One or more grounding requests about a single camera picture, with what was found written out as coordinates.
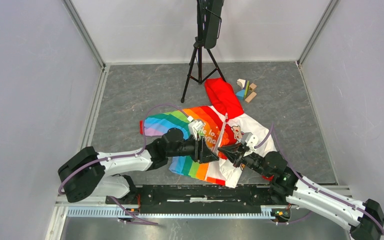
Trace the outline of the rainbow hooded zip jacket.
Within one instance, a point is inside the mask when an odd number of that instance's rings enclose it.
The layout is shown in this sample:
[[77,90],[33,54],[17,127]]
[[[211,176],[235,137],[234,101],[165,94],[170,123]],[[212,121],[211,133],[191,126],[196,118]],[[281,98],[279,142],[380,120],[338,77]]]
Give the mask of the rainbow hooded zip jacket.
[[[159,137],[171,128],[178,128],[184,138],[188,138],[190,131],[187,117],[192,116],[204,122],[205,126],[199,134],[211,149],[239,143],[244,133],[252,133],[259,139],[260,146],[256,153],[265,156],[276,150],[273,138],[267,136],[269,129],[244,112],[229,83],[221,78],[213,78],[207,80],[204,86],[210,105],[151,115],[140,121],[140,133]],[[189,156],[173,157],[169,170],[178,175],[235,188],[245,166],[234,167],[222,153],[218,153],[218,156],[218,161],[204,164],[194,162]]]

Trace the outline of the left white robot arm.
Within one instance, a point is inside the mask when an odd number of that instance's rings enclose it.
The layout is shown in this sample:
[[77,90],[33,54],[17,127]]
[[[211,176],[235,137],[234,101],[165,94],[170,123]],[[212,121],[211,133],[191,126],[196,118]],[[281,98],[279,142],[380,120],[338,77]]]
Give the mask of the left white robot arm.
[[190,157],[198,164],[219,160],[203,136],[184,138],[180,129],[171,128],[144,148],[133,151],[105,153],[92,146],[84,147],[58,169],[58,193],[70,203],[111,196],[131,204],[137,198],[137,190],[125,173],[156,170],[174,157]]

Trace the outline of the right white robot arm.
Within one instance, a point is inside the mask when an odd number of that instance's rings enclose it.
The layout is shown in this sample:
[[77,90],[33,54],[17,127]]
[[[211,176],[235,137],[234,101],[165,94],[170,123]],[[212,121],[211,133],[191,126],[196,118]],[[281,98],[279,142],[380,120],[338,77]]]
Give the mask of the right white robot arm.
[[273,203],[304,207],[348,230],[354,240],[379,240],[384,236],[384,213],[377,201],[353,199],[315,183],[293,170],[278,151],[261,156],[241,143],[218,150],[235,167],[244,165],[272,178],[268,196]]

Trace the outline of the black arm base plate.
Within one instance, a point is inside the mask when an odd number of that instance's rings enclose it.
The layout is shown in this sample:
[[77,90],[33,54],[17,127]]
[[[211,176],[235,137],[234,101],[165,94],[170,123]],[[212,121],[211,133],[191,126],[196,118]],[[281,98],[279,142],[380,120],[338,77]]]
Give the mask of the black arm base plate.
[[256,214],[261,206],[286,206],[268,185],[142,185],[118,199],[126,209],[138,205],[141,214]]

